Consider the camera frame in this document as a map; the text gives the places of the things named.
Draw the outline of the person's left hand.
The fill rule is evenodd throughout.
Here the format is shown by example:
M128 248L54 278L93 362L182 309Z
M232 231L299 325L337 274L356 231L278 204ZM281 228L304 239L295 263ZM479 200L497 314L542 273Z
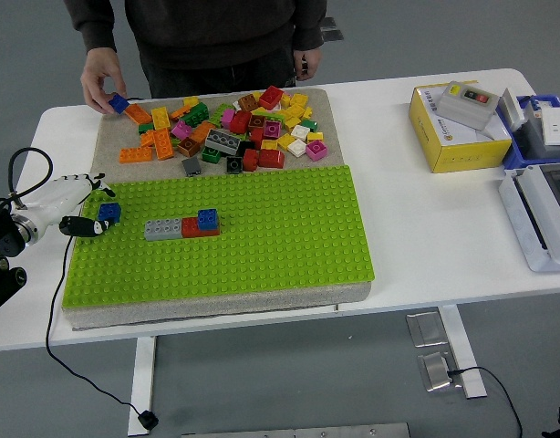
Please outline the person's left hand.
M293 50L296 79L305 81L316 75L317 69L322 59L321 49Z

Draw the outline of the person's right hand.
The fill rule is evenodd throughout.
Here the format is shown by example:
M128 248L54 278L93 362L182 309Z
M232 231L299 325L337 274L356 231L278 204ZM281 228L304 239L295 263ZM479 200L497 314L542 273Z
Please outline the person's right hand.
M122 76L119 58L110 47L90 49L80 77L85 103L101 114L115 110L109 104L114 93L127 97L127 88Z

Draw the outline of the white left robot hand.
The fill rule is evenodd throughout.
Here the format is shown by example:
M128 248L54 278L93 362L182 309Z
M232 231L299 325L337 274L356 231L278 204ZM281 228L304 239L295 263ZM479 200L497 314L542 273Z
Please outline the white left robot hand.
M103 181L104 173L92 176L88 173L66 175L46 182L29 194L17 207L14 221L26 229L26 243L32 245L41 239L47 228L60 224L64 216L73 213L93 191L102 191L113 198L116 194Z

